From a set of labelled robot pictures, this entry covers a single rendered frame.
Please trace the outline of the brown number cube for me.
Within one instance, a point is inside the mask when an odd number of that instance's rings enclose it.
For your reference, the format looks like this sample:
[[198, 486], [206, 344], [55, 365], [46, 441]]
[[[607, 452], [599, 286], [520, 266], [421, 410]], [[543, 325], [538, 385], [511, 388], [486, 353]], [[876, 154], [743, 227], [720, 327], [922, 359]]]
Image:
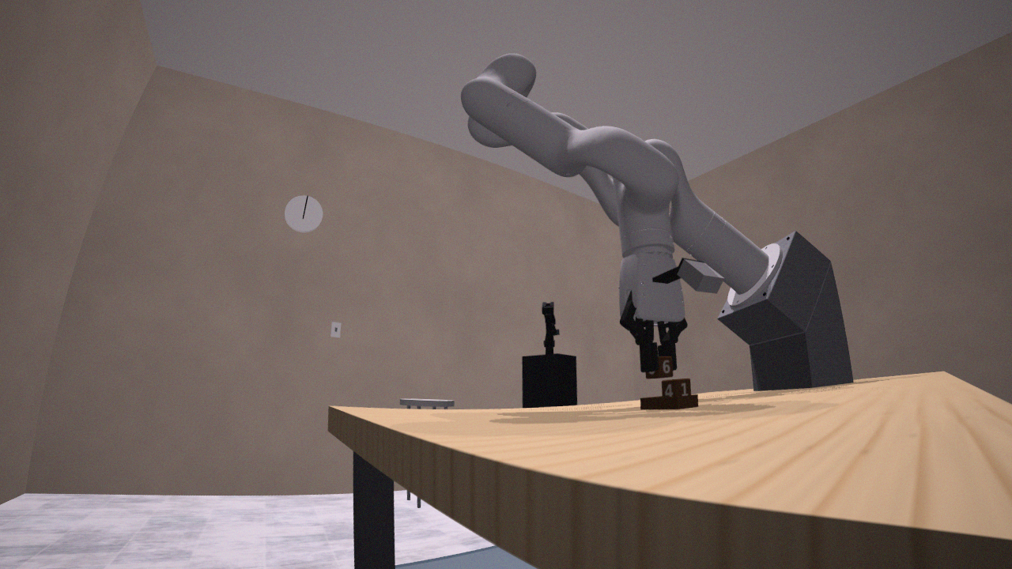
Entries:
[[691, 395], [690, 379], [663, 379], [663, 397], [678, 397]]
[[659, 370], [646, 372], [646, 379], [673, 377], [672, 356], [658, 356]]

